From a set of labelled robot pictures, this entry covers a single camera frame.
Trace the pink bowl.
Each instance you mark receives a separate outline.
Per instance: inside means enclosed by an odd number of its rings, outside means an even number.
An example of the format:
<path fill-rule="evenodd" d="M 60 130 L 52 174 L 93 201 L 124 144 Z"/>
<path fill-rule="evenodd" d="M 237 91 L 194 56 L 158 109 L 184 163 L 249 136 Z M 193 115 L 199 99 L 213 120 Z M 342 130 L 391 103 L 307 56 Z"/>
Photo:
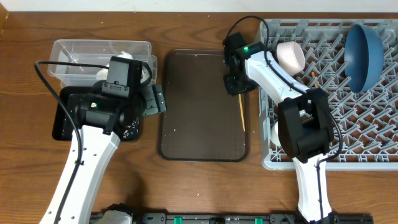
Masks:
<path fill-rule="evenodd" d="M 290 75 L 294 76 L 305 68 L 305 56 L 300 45 L 294 41 L 283 42 L 276 47 L 279 65 Z"/>

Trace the white napkin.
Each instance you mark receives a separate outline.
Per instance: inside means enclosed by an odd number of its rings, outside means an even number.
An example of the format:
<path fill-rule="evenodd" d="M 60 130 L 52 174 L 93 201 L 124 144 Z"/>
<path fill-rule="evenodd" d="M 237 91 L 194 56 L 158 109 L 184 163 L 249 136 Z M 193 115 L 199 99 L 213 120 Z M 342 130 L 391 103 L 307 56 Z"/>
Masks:
<path fill-rule="evenodd" d="M 122 51 L 118 57 L 121 58 L 127 58 L 127 59 L 133 59 L 132 55 Z M 107 79 L 108 76 L 108 69 L 101 69 L 97 74 L 96 74 L 96 79 L 97 80 L 105 80 Z M 141 84 L 143 84 L 145 81 L 147 81 L 150 78 L 149 71 L 145 67 L 142 69 L 142 75 L 141 75 Z"/>

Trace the white cup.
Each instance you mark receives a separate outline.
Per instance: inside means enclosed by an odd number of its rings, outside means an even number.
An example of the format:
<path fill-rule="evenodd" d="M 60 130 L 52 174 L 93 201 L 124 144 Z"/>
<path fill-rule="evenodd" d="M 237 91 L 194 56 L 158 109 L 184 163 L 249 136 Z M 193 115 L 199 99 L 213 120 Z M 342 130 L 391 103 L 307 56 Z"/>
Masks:
<path fill-rule="evenodd" d="M 271 141 L 277 147 L 281 147 L 281 143 L 279 140 L 279 130 L 278 130 L 278 122 L 276 121 L 273 127 L 271 128 Z"/>

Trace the wooden chopstick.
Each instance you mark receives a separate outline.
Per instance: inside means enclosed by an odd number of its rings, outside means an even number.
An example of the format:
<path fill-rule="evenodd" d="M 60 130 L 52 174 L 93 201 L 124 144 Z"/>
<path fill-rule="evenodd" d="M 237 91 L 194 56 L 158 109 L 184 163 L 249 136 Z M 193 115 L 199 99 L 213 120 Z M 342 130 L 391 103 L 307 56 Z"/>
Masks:
<path fill-rule="evenodd" d="M 241 94 L 238 95 L 239 98 L 239 109 L 240 109 L 240 114 L 241 114 L 241 122 L 243 126 L 243 131 L 246 132 L 246 126 L 245 126 L 245 120 L 244 120 L 244 110 L 243 110 L 243 101 L 242 101 L 242 96 Z"/>
<path fill-rule="evenodd" d="M 317 76 L 315 75 L 315 72 L 311 72 L 313 81 L 314 81 L 314 88 L 317 89 L 318 88 L 318 79 Z"/>

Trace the dark blue plate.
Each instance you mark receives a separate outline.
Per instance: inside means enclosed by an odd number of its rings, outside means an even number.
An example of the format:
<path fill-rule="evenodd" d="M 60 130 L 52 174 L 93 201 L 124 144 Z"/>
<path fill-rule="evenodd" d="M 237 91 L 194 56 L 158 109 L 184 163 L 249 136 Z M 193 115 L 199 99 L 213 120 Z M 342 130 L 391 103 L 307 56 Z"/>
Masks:
<path fill-rule="evenodd" d="M 346 37 L 344 58 L 350 90 L 361 93 L 371 89 L 379 81 L 384 63 L 379 34 L 372 27 L 355 24 Z"/>

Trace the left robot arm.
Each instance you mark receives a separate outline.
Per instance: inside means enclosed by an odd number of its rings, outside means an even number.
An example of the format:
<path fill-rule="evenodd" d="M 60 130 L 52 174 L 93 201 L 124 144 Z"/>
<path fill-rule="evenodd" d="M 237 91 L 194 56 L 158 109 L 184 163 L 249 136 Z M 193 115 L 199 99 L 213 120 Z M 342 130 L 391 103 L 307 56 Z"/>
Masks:
<path fill-rule="evenodd" d="M 167 110 L 160 85 L 150 85 L 147 62 L 112 56 L 105 80 L 64 103 L 40 73 L 74 131 L 69 155 L 42 223 L 88 223 L 110 159 L 141 117 Z"/>

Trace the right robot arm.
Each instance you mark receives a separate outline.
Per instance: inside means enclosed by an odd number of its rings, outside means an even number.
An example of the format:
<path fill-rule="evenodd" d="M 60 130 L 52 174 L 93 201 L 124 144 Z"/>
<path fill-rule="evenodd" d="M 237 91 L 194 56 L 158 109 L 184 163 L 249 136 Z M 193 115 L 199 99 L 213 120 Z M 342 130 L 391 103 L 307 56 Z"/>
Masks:
<path fill-rule="evenodd" d="M 325 222 L 331 213 L 327 198 L 325 160 L 333 140 L 333 116 L 326 93 L 294 79 L 280 56 L 262 42 L 247 44 L 239 33 L 223 41 L 223 77 L 229 95 L 261 87 L 277 104 L 277 144 L 292 158 L 299 189 L 298 210 L 308 223 Z"/>

